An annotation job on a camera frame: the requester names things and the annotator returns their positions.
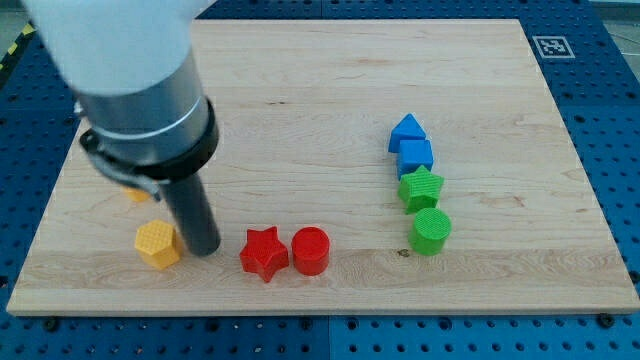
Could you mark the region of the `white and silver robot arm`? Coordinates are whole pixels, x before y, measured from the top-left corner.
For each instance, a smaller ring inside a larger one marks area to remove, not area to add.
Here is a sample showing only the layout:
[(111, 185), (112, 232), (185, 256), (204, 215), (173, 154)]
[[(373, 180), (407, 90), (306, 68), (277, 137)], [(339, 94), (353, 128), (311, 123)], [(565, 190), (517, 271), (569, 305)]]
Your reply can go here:
[(24, 0), (90, 127), (80, 144), (121, 185), (163, 200), (187, 249), (221, 242), (198, 176), (219, 140), (192, 50), (207, 1)]

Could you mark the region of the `yellow block behind arm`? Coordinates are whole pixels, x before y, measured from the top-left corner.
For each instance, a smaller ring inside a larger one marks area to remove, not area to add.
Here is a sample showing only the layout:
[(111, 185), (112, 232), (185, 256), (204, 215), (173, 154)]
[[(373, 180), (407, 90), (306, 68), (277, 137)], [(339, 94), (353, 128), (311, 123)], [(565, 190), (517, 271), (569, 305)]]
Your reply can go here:
[(124, 187), (123, 193), (133, 202), (144, 202), (151, 198), (151, 195), (144, 190)]

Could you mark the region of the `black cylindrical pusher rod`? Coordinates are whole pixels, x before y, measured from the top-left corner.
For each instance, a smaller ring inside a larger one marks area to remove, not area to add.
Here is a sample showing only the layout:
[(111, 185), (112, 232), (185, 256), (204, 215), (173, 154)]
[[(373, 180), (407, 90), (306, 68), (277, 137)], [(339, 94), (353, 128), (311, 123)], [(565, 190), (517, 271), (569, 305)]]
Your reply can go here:
[(199, 175), (161, 184), (160, 191), (187, 249), (198, 257), (216, 252), (221, 237)]

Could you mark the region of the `black flange mount ring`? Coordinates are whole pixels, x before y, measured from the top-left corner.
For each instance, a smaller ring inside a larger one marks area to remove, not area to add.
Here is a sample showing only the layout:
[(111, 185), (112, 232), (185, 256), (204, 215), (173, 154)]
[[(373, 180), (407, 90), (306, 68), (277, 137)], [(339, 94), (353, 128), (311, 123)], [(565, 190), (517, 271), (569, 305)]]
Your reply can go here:
[(209, 161), (218, 145), (214, 107), (209, 98), (205, 99), (208, 119), (204, 133), (191, 148), (172, 159), (144, 166), (117, 159), (100, 148), (102, 143), (93, 128), (80, 136), (79, 144), (93, 166), (113, 181), (171, 181), (189, 177)]

